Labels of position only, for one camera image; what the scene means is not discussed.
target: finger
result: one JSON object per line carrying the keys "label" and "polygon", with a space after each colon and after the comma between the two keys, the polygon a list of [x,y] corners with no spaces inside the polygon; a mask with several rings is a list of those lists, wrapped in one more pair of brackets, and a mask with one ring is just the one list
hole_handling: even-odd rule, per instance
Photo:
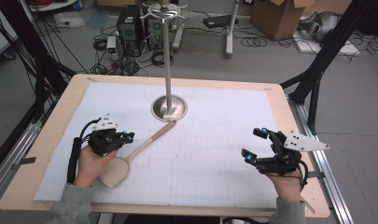
{"label": "finger", "polygon": [[107,162],[112,161],[113,158],[115,158],[117,156],[117,152],[118,152],[117,150],[111,151],[110,153],[108,153],[107,155],[102,157],[102,160],[107,161]]}

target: white bracket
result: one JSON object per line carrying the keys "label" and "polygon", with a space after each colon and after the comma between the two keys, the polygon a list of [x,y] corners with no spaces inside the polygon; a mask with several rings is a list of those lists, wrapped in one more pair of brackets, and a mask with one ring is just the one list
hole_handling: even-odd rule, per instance
{"label": "white bracket", "polygon": [[108,114],[100,119],[93,127],[93,131],[100,131],[106,129],[114,129],[117,128],[119,125],[112,119]]}
{"label": "white bracket", "polygon": [[330,149],[330,146],[325,143],[321,143],[306,135],[290,132],[287,140],[285,141],[285,148],[292,149],[295,151],[315,151]]}

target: robotic hand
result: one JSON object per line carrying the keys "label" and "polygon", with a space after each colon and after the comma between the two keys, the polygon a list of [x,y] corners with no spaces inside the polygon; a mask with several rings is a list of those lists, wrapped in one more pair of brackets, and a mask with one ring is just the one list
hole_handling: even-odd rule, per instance
{"label": "robotic hand", "polygon": [[301,164],[305,169],[304,177],[301,177],[301,189],[306,185],[308,177],[308,168],[301,160],[301,151],[329,149],[329,145],[293,131],[290,132],[289,137],[282,132],[275,133],[266,128],[255,129],[253,134],[264,139],[268,137],[273,143],[275,155],[271,158],[258,159],[256,154],[243,148],[241,154],[245,158],[245,162],[255,166],[263,175],[270,173],[285,175],[300,169]]}
{"label": "robotic hand", "polygon": [[[83,137],[87,128],[92,127],[92,133]],[[67,183],[73,183],[76,179],[77,160],[80,155],[81,145],[88,141],[93,152],[99,156],[105,156],[113,150],[121,148],[125,144],[133,142],[134,133],[117,133],[119,125],[108,115],[102,119],[90,121],[81,131],[80,137],[73,140],[72,152],[67,170]]]}

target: gray sleeve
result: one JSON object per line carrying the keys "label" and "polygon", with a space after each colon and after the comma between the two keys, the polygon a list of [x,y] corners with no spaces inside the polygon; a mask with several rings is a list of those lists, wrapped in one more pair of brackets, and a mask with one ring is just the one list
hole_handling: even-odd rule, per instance
{"label": "gray sleeve", "polygon": [[47,224],[89,224],[93,191],[93,187],[80,188],[66,184],[61,200],[49,210],[50,220]]}
{"label": "gray sleeve", "polygon": [[288,203],[276,198],[276,213],[270,217],[270,224],[305,224],[305,203]]}

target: computer tower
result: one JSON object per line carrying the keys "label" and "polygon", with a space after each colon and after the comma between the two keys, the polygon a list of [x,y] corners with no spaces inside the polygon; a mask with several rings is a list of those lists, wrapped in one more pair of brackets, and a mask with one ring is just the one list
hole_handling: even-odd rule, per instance
{"label": "computer tower", "polygon": [[141,44],[144,40],[144,31],[140,19],[140,7],[137,5],[122,6],[117,21],[117,29],[119,31],[123,56],[141,56]]}
{"label": "computer tower", "polygon": [[[147,7],[144,7],[144,14],[147,14]],[[162,49],[162,20],[147,16],[144,19],[145,36],[149,49]]]}

